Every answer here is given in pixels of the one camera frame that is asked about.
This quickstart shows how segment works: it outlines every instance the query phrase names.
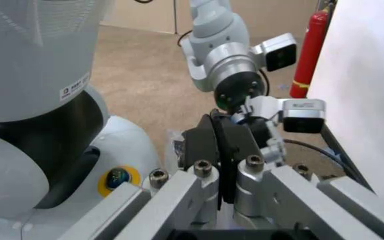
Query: screw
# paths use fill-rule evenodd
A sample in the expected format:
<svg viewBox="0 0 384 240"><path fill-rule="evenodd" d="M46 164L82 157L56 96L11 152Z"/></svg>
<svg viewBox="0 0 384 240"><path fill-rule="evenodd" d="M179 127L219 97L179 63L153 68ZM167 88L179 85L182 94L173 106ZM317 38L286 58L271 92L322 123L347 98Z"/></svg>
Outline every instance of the screw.
<svg viewBox="0 0 384 240"><path fill-rule="evenodd" d="M163 169L155 169L149 174L150 185L153 188L160 189L169 180L169 173Z"/></svg>
<svg viewBox="0 0 384 240"><path fill-rule="evenodd" d="M298 163L293 165L293 169L300 174L302 177L307 179L308 181L312 178L312 172L309 170L308 166L303 163Z"/></svg>
<svg viewBox="0 0 384 240"><path fill-rule="evenodd" d="M193 172L200 178L206 178L212 173L212 164L207 160L198 160L193 165Z"/></svg>
<svg viewBox="0 0 384 240"><path fill-rule="evenodd" d="M260 172L263 170L263 160L258 155L249 155L245 159L245 164L247 167L249 167L250 170L253 170L254 172Z"/></svg>

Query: floor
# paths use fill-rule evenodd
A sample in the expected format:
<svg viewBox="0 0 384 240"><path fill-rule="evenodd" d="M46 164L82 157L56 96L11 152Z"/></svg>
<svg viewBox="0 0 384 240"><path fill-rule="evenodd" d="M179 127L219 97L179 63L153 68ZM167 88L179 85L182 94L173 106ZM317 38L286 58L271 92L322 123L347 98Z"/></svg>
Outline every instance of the floor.
<svg viewBox="0 0 384 240"><path fill-rule="evenodd" d="M212 93L195 88L178 36L142 30L100 27L92 84L103 94L111 114L141 126L164 159L168 131L194 128L215 108ZM254 38L257 44L264 38ZM296 66L268 73L271 96L288 98ZM319 134L281 131L283 137L326 148ZM339 167L318 152L287 144L287 163L304 163L320 175L341 175Z"/></svg>

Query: silver metal part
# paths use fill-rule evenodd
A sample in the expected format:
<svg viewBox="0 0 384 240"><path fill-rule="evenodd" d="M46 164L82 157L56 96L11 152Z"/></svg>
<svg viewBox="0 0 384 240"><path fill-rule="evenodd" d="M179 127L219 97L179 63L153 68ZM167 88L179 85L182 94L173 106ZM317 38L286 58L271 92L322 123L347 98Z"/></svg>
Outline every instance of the silver metal part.
<svg viewBox="0 0 384 240"><path fill-rule="evenodd" d="M249 170L253 172L261 172L263 170L263 164L265 163L263 159L258 155L249 155L245 159L246 166Z"/></svg>
<svg viewBox="0 0 384 240"><path fill-rule="evenodd" d="M204 201L199 179L177 171L115 240L166 239L172 230L188 228Z"/></svg>
<svg viewBox="0 0 384 240"><path fill-rule="evenodd" d="M258 185L262 215L282 228L307 227L325 240L381 239L289 166L264 172Z"/></svg>
<svg viewBox="0 0 384 240"><path fill-rule="evenodd" d="M199 178L206 178L211 175L213 166L207 160L198 160L193 164L193 173Z"/></svg>
<svg viewBox="0 0 384 240"><path fill-rule="evenodd" d="M320 182L318 188L384 239L384 201L349 177Z"/></svg>
<svg viewBox="0 0 384 240"><path fill-rule="evenodd" d="M266 126L270 132L271 138L266 141L267 147L260 149L260 152L265 163L281 163L284 161L284 156L287 154L284 139L273 121L267 121Z"/></svg>
<svg viewBox="0 0 384 240"><path fill-rule="evenodd" d="M203 190L201 195L205 199L205 201L202 204L202 207L196 215L195 219L193 220L194 224L206 224L210 222L216 222L218 211L219 171L211 164L209 166L209 174L203 177L198 176L201 180L201 187ZM187 170L187 172L189 174L194 174L195 166L191 166Z"/></svg>
<svg viewBox="0 0 384 240"><path fill-rule="evenodd" d="M153 170L149 174L150 185L155 189L160 189L169 180L169 173L161 168Z"/></svg>
<svg viewBox="0 0 384 240"><path fill-rule="evenodd" d="M325 119L326 104L318 99L290 99L282 103L282 117Z"/></svg>
<svg viewBox="0 0 384 240"><path fill-rule="evenodd" d="M303 163L297 163L293 165L293 170L308 181L312 179L312 171Z"/></svg>
<svg viewBox="0 0 384 240"><path fill-rule="evenodd" d="M262 201L256 195L258 184L262 180L263 171L253 171L247 167L246 160L238 164L236 175L236 192L234 207L240 214L247 217L259 217L262 215Z"/></svg>
<svg viewBox="0 0 384 240"><path fill-rule="evenodd" d="M123 183L67 230L59 240L113 239L150 199L148 192Z"/></svg>

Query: fire extinguisher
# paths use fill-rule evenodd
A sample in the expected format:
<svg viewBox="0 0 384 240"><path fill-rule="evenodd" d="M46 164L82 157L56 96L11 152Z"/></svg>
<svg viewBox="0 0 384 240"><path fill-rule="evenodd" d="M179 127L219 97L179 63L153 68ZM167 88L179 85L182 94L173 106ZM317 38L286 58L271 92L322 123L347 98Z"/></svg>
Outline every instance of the fire extinguisher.
<svg viewBox="0 0 384 240"><path fill-rule="evenodd" d="M310 20L303 41L301 55L297 63L290 95L293 98L305 98L317 66L318 57L326 37L329 14L327 10L317 11Z"/></svg>

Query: black cable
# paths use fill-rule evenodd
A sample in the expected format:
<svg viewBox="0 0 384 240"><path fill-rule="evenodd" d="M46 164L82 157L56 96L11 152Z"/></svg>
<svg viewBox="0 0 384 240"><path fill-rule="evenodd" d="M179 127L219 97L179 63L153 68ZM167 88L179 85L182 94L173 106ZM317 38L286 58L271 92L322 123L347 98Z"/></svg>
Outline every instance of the black cable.
<svg viewBox="0 0 384 240"><path fill-rule="evenodd" d="M134 1L138 2L139 4L148 4L153 2L154 0L134 0Z"/></svg>
<svg viewBox="0 0 384 240"><path fill-rule="evenodd" d="M266 93L264 95L269 96L269 94L271 93L271 84L269 83L269 78L262 69L259 69L258 71L263 76L264 82L266 84Z"/></svg>
<svg viewBox="0 0 384 240"><path fill-rule="evenodd" d="M333 154L331 154L329 152L326 152L326 151L322 150L319 147L316 147L314 145L311 145L311 144L308 144L308 143L305 143L305 142L301 142L301 141L297 141L297 140L291 140L291 139L284 139L284 142L288 143L288 144L300 145L300 146L303 146L303 147L315 150L315 151L317 151L317 152L327 156L328 158L333 160L335 163L339 164L343 168L343 170L345 171L345 173L347 175L352 176L355 179L355 181L357 181L360 184L362 184L362 182L360 181L361 178L358 176L358 174L354 170L352 170L352 168L350 168L348 165L346 165L344 162L339 160L335 155L333 155Z"/></svg>
<svg viewBox="0 0 384 240"><path fill-rule="evenodd" d="M180 45L180 41L181 41L184 37L186 37L188 34L192 33L192 31L193 31L193 30L189 30L189 31L183 33L183 35L181 35L181 36L178 38L178 40L177 40L177 46L182 47L182 46Z"/></svg>

